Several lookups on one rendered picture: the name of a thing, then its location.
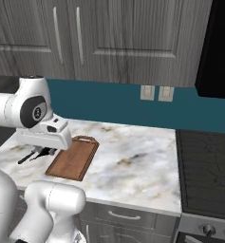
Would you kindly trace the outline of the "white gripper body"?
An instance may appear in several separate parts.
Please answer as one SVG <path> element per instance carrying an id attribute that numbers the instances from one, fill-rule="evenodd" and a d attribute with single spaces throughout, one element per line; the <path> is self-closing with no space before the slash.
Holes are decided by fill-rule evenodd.
<path id="1" fill-rule="evenodd" d="M 31 132 L 29 129 L 17 128 L 16 139 L 20 143 L 60 150 L 67 150 L 71 145 L 68 127 L 59 132 Z"/>

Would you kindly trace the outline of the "white wall socket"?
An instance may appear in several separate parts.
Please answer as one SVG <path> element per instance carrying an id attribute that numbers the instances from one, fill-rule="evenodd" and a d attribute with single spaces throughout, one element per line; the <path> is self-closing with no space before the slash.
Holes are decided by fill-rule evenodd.
<path id="1" fill-rule="evenodd" d="M 155 97 L 155 87 L 153 85 L 141 86 L 141 99 L 144 101 L 153 101 Z"/>
<path id="2" fill-rule="evenodd" d="M 159 88 L 159 101 L 171 102 L 174 97 L 174 88 L 170 86 L 161 86 Z"/>

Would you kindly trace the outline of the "grey wood cupboard door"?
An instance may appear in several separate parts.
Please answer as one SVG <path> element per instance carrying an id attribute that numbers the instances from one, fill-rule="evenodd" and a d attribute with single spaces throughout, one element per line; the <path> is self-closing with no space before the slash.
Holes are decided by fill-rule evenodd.
<path id="1" fill-rule="evenodd" d="M 63 65 L 55 38 L 54 7 Z M 0 75 L 67 79 L 72 74 L 66 0 L 0 0 Z"/>
<path id="2" fill-rule="evenodd" d="M 67 0 L 80 81 L 195 85 L 213 0 Z M 80 7 L 84 65 L 77 38 Z"/>

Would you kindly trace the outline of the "grey drawer front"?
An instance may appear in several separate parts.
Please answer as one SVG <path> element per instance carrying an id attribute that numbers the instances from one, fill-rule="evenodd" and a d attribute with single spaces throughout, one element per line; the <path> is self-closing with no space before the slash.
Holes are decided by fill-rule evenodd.
<path id="1" fill-rule="evenodd" d="M 140 220 L 126 220 L 111 216 L 108 211 L 118 215 L 141 217 Z M 141 210 L 128 209 L 123 207 L 104 205 L 94 202 L 87 202 L 80 213 L 82 220 L 91 222 L 121 226 L 128 229 L 146 230 L 149 233 L 172 236 L 178 218 L 171 215 L 144 212 Z"/>

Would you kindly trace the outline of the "silver oven knob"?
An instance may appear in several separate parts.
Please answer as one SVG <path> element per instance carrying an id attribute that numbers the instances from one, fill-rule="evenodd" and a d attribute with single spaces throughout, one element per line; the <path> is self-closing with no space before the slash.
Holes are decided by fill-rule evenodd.
<path id="1" fill-rule="evenodd" d="M 202 226 L 202 232 L 208 236 L 208 237 L 212 237 L 213 235 L 216 234 L 216 228 L 212 225 L 203 225 Z"/>

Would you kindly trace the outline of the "silver oven front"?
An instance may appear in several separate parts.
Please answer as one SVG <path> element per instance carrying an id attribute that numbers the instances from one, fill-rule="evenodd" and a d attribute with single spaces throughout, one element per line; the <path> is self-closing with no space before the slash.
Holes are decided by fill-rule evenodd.
<path id="1" fill-rule="evenodd" d="M 206 236 L 202 232 L 203 225 L 214 226 L 216 234 L 212 237 Z M 178 231 L 184 234 L 197 235 L 203 239 L 225 241 L 225 219 L 182 213 L 178 224 Z"/>

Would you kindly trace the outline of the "brown wooden cutting board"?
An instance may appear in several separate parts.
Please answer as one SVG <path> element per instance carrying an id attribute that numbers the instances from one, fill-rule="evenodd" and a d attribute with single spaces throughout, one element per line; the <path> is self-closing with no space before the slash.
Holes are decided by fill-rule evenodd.
<path id="1" fill-rule="evenodd" d="M 74 137 L 71 147 L 59 152 L 47 168 L 46 175 L 82 181 L 99 145 L 93 137 Z"/>

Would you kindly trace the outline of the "black hob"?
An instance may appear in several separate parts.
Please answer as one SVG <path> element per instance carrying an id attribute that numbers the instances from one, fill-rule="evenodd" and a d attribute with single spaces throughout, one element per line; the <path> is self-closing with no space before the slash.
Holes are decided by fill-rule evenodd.
<path id="1" fill-rule="evenodd" d="M 225 219 L 225 134 L 176 131 L 184 213 Z"/>

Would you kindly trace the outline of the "black range hood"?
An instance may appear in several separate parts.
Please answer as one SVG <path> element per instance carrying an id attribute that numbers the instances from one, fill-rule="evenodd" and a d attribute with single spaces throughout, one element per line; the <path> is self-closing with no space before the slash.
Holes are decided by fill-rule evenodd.
<path id="1" fill-rule="evenodd" d="M 225 99 L 225 0 L 213 0 L 195 87 L 200 97 Z"/>

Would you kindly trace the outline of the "grey base cupboard door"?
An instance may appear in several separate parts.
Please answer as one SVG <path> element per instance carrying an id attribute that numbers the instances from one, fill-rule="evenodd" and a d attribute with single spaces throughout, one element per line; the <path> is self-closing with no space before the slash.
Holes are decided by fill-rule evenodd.
<path id="1" fill-rule="evenodd" d="M 85 225 L 89 225 L 90 243 L 171 243 L 170 236 L 150 234 L 122 227 L 81 221 L 85 237 Z"/>

